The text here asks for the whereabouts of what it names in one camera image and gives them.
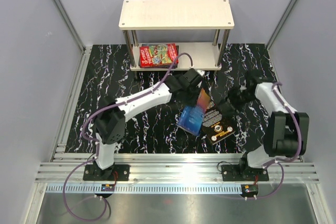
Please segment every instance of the shelf top board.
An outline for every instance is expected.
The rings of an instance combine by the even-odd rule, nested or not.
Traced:
[[[124,0],[121,30],[233,29],[229,0]]]

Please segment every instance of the black mounting plate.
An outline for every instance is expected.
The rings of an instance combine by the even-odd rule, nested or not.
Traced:
[[[245,170],[244,176],[239,172],[239,165],[222,165],[222,177],[223,181],[235,182],[235,181],[251,181],[256,180],[258,175],[258,181],[269,181],[268,172],[265,169],[251,169]]]
[[[114,165],[111,175],[106,178],[102,179],[98,173],[94,172],[96,167],[94,165],[86,165],[83,175],[84,181],[114,181],[114,172],[117,172],[118,179],[117,181],[128,181],[130,176],[130,166],[129,165]]]

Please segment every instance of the book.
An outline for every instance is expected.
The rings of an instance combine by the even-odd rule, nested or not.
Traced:
[[[215,103],[211,101],[203,117],[202,132],[214,145],[235,133],[236,126],[231,118],[223,117]]]
[[[177,123],[178,127],[186,132],[199,136],[204,113],[210,103],[211,98],[206,94],[204,89],[201,90],[195,107],[186,106]]]
[[[141,68],[169,68],[179,55],[178,46],[172,44],[142,44],[140,47],[139,66]]]

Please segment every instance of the cable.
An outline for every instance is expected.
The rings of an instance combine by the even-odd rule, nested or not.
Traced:
[[[111,191],[111,192],[115,191],[115,188],[116,188],[115,186],[117,185],[118,173],[113,172],[112,174],[114,176],[114,185],[112,186],[113,188],[111,190],[109,190],[108,188],[105,188],[105,191]]]
[[[82,204],[83,202],[89,200],[89,199],[93,199],[93,198],[96,198],[94,195],[91,195],[91,196],[88,196],[84,199],[82,199],[81,201],[79,201],[77,204],[75,204],[74,206],[70,207],[71,210],[74,210],[75,208],[77,208],[80,204]],[[111,206],[110,206],[110,203],[107,201],[107,204],[108,204],[108,207],[109,207],[109,211],[110,211],[110,214],[111,214]],[[66,210],[65,212],[62,212],[61,214],[58,214],[58,213],[55,213],[53,211],[54,207],[51,206],[51,209],[50,211],[52,212],[53,215],[55,216],[63,216],[63,215],[66,215],[68,213],[68,211]]]
[[[88,161],[95,153],[92,153],[86,161]]]
[[[190,63],[191,63],[191,67],[194,66],[193,64],[193,59],[191,58],[190,54],[186,53],[186,52],[182,52],[180,53],[175,59],[174,61],[171,63],[171,65],[169,66],[166,74],[164,75],[164,77],[161,79],[161,81],[159,82],[159,84],[157,86],[155,86],[153,88],[153,90],[149,90],[148,92],[144,93],[144,94],[140,94],[139,96],[137,97],[134,97],[134,98],[131,98],[125,102],[119,102],[119,103],[115,103],[113,105],[110,105],[110,106],[107,106],[107,107],[104,107],[100,110],[97,110],[94,114],[90,115],[89,118],[86,120],[86,122],[83,124],[82,126],[82,130],[81,130],[81,136],[88,140],[88,141],[95,141],[95,142],[99,142],[98,139],[94,138],[94,137],[90,137],[89,135],[86,134],[85,130],[86,128],[88,127],[89,123],[97,116],[99,115],[100,113],[106,111],[106,110],[110,110],[110,109],[113,109],[115,107],[118,107],[118,106],[121,106],[121,105],[125,105],[127,103],[130,103],[130,102],[133,102],[137,99],[140,99],[142,97],[145,97],[146,95],[148,94],[151,94],[152,92],[154,92],[155,90],[157,90],[162,84],[163,82],[165,81],[165,79],[167,78],[168,74],[170,73],[170,71],[172,70],[173,66],[175,65],[176,61],[178,60],[179,57],[181,57],[182,55],[187,55],[189,57],[189,60],[190,60]]]
[[[169,68],[168,68],[166,74],[164,75],[164,77],[161,79],[161,81],[159,82],[159,84],[158,84],[157,86],[155,86],[152,90],[149,90],[148,92],[146,92],[146,93],[144,93],[144,94],[140,94],[140,95],[138,95],[137,97],[128,99],[128,100],[125,101],[125,102],[115,103],[115,104],[113,104],[113,105],[104,107],[104,108],[102,108],[102,109],[96,111],[95,113],[93,113],[92,115],[90,115],[89,118],[88,118],[88,119],[85,121],[85,123],[83,124],[82,129],[81,129],[81,136],[82,136],[84,139],[88,140],[88,141],[95,141],[97,144],[99,144],[99,140],[98,140],[98,139],[96,139],[96,138],[94,138],[94,137],[90,137],[90,136],[89,136],[88,134],[86,134],[86,132],[85,132],[85,131],[86,131],[86,128],[87,128],[88,125],[89,125],[89,123],[90,123],[90,122],[91,122],[97,115],[99,115],[100,113],[102,113],[102,112],[104,112],[104,111],[106,111],[106,110],[113,109],[113,108],[115,108],[115,107],[117,107],[117,106],[125,105],[125,104],[127,104],[127,103],[129,103],[129,102],[133,102],[133,101],[135,101],[135,100],[137,100],[137,99],[140,99],[140,98],[142,98],[142,97],[144,97],[144,96],[146,96],[146,95],[148,95],[148,94],[153,93],[155,90],[157,90],[157,89],[163,84],[163,82],[165,81],[165,79],[166,79],[167,76],[169,75],[170,71],[172,70],[173,66],[175,65],[176,61],[177,61],[178,58],[181,57],[182,55],[187,55],[187,56],[189,57],[189,59],[190,59],[190,63],[191,63],[191,67],[193,67],[193,66],[194,66],[194,64],[193,64],[193,59],[191,58],[190,54],[188,54],[188,53],[186,53],[186,52],[183,52],[183,53],[179,54],[179,55],[174,59],[174,61],[171,63],[171,65],[169,66]],[[69,206],[68,206],[68,204],[67,204],[66,195],[65,195],[66,184],[67,184],[67,182],[68,182],[70,176],[71,176],[71,175],[72,175],[72,174],[73,174],[79,167],[81,167],[81,166],[83,166],[83,165],[85,165],[85,164],[91,163],[91,162],[93,162],[94,160],[96,160],[96,159],[98,158],[98,153],[99,153],[99,148],[98,148],[98,146],[97,146],[96,158],[93,158],[93,159],[89,160],[89,158],[92,157],[92,156],[94,155],[94,154],[92,154],[92,155],[88,158],[87,161],[85,161],[84,163],[81,163],[80,165],[76,166],[76,167],[69,173],[68,177],[65,179],[64,184],[63,184],[62,196],[63,196],[63,202],[64,202],[64,205],[65,205],[67,211],[68,211],[73,217],[75,217],[76,219],[78,219],[78,220],[80,220],[80,221],[93,222],[93,221],[97,221],[97,220],[99,220],[99,219],[105,214],[107,206],[109,206],[109,203],[107,202],[107,200],[104,199],[104,198],[102,198],[102,197],[100,197],[100,199],[102,199],[102,200],[104,201],[104,203],[105,203],[105,207],[104,207],[104,210],[103,210],[103,212],[101,213],[101,215],[98,216],[98,217],[96,217],[96,218],[94,218],[94,219],[85,219],[85,218],[81,218],[81,217],[75,215],[75,214],[71,211],[74,207],[69,208]],[[115,187],[116,184],[117,184],[118,173],[113,173],[113,175],[114,175],[114,187]]]
[[[295,115],[294,115],[294,113],[291,111],[291,109],[288,107],[288,104],[286,104],[285,102],[284,102],[284,100],[279,96],[279,94],[278,94],[278,86],[282,86],[282,83],[281,82],[275,82],[275,83],[273,83],[273,85],[272,85],[272,91],[273,91],[273,93],[274,93],[274,95],[276,96],[276,98],[279,100],[279,102],[282,104],[282,106],[287,110],[287,112],[290,114],[290,116],[292,117],[292,119],[293,119],[293,122],[294,122],[294,125],[295,125],[295,128],[296,128],[296,131],[297,131],[297,133],[298,133],[298,142],[299,142],[299,144],[298,144],[298,149],[297,149],[297,151],[296,151],[296,153],[295,153],[295,155],[292,157],[292,158],[288,158],[288,159],[278,159],[278,160],[280,160],[280,161],[282,161],[282,162],[293,162],[293,161],[295,161],[298,157],[299,157],[299,155],[300,155],[300,152],[301,152],[301,148],[302,148],[302,135],[301,135],[301,130],[300,130],[300,126],[299,126],[299,123],[298,123],[298,121],[297,121],[297,119],[296,119],[296,117],[295,117]]]
[[[261,196],[261,197],[258,197],[258,199],[263,199],[263,198],[268,198],[272,195],[274,195],[279,189],[280,187],[282,186],[282,183],[284,182],[283,179],[285,177],[285,171],[284,171],[284,167],[279,163],[279,161],[281,162],[293,162],[295,161],[298,156],[300,155],[300,152],[301,152],[301,148],[302,148],[302,135],[301,135],[301,130],[300,130],[300,126],[299,126],[299,123],[294,115],[294,113],[291,111],[291,109],[288,107],[288,104],[284,102],[284,100],[280,97],[280,95],[278,94],[278,86],[282,86],[282,83],[281,82],[275,82],[273,83],[271,89],[272,89],[272,92],[274,93],[274,95],[276,96],[276,98],[278,99],[278,101],[281,103],[281,105],[287,110],[287,112],[290,114],[290,116],[292,117],[292,120],[294,122],[294,125],[295,125],[295,128],[296,128],[296,131],[297,131],[297,134],[298,134],[298,149],[295,153],[295,155],[292,157],[292,158],[286,158],[286,159],[283,159],[283,158],[278,158],[278,159],[273,159],[273,160],[270,160],[268,162],[265,162],[262,167],[264,169],[267,169],[269,166],[271,166],[272,164],[278,164],[281,168],[281,181],[278,185],[278,187],[273,191],[271,192],[270,194],[268,195],[265,195],[265,196]]]
[[[217,164],[217,170],[218,170],[219,172],[222,172],[221,170],[219,170],[219,165],[220,165],[221,163],[227,163],[227,164],[229,164],[229,165],[233,165],[233,164],[231,164],[231,163],[229,163],[229,162],[227,162],[227,161],[220,161],[220,162]]]
[[[70,214],[71,214],[73,217],[75,217],[77,220],[85,221],[85,222],[94,222],[94,221],[97,221],[97,220],[101,219],[101,217],[103,217],[103,215],[105,214],[106,209],[107,209],[107,206],[108,206],[108,202],[107,202],[107,200],[104,199],[103,197],[100,197],[100,199],[102,199],[102,200],[104,201],[104,203],[105,203],[104,210],[103,210],[103,212],[101,213],[100,216],[98,216],[98,217],[96,217],[96,218],[94,218],[94,219],[85,219],[85,218],[81,218],[81,217],[75,215],[75,214],[72,212],[71,208],[68,206],[67,199],[66,199],[66,196],[65,196],[65,188],[66,188],[66,185],[67,185],[67,182],[68,182],[70,176],[71,176],[71,175],[72,175],[72,174],[73,174],[79,167],[81,167],[81,166],[83,166],[83,165],[86,165],[86,164],[88,164],[88,163],[91,163],[91,162],[93,162],[93,160],[94,160],[94,159],[91,159],[91,160],[85,161],[85,162],[83,162],[83,163],[77,165],[77,166],[76,166],[76,167],[69,173],[69,175],[68,175],[67,178],[65,179],[64,184],[63,184],[63,190],[62,190],[63,203],[64,203],[64,206],[65,206],[65,208],[67,209],[68,213],[70,213]]]
[[[253,185],[256,185],[258,183],[258,180],[259,180],[259,176],[256,175],[256,180],[254,181]]]
[[[259,196],[259,197],[255,196],[254,198],[247,198],[247,197],[245,197],[245,198],[241,198],[241,197],[234,198],[234,197],[229,197],[229,196],[218,196],[218,197],[226,198],[226,199],[239,199],[239,200],[242,200],[242,199],[243,200],[251,200],[252,199],[252,200],[256,200],[256,199],[266,199],[266,198],[269,198],[269,197],[273,196],[282,187],[282,184],[284,182],[283,179],[285,178],[284,167],[280,163],[273,163],[273,164],[277,164],[277,165],[280,166],[280,168],[281,168],[281,180],[280,180],[280,183],[279,183],[278,187],[274,191],[272,191],[271,193],[269,193],[267,195],[264,195],[264,196]]]

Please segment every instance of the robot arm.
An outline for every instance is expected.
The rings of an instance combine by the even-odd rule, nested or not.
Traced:
[[[95,170],[111,170],[114,165],[114,150],[118,141],[124,136],[125,124],[132,117],[160,104],[178,99],[188,105],[195,105],[205,72],[191,68],[184,75],[168,76],[164,83],[154,86],[128,97],[109,100],[101,99],[100,106],[126,102],[124,105],[103,112],[94,121],[96,137],[99,140],[99,158],[95,161]]]
[[[155,87],[159,84],[113,101],[109,100],[109,97],[102,98],[101,107],[125,101],[128,103],[103,112],[94,121],[94,129],[99,140],[97,151],[99,158],[94,162],[92,171],[98,174],[96,178],[103,180],[105,173],[106,176],[111,174],[114,166],[115,146],[123,138],[125,124],[129,119],[149,108],[168,103],[172,99],[179,99],[187,105],[195,105],[203,76],[204,71],[196,71],[192,68],[184,75],[168,76],[157,89]],[[239,113],[246,103],[258,99],[265,106],[270,119],[264,136],[264,144],[255,151],[245,153],[240,159],[238,172],[242,176],[245,171],[249,174],[254,170],[256,174],[260,173],[263,171],[262,165],[267,161],[277,156],[293,157],[298,149],[298,136],[293,119],[272,91],[273,83],[262,82],[249,72],[245,77],[246,85],[230,89],[227,98],[218,104],[223,116],[233,116]],[[278,90],[275,92],[284,103],[287,103]],[[303,155],[307,145],[309,117],[306,113],[299,113],[289,105],[287,107],[299,122],[302,135],[300,155]]]
[[[277,96],[294,114],[301,132],[301,151],[306,151],[309,117],[306,113],[297,112],[291,107],[279,92],[277,86],[273,89],[273,83],[263,82],[251,73],[246,73],[246,85],[233,87],[225,100],[219,103],[222,113],[228,115],[237,114],[244,104],[258,99],[266,108],[270,119],[263,138],[263,145],[255,151],[245,153],[240,160],[240,172],[251,168],[262,168],[263,164],[275,157],[293,157],[298,149],[298,134],[293,118],[279,101]]]

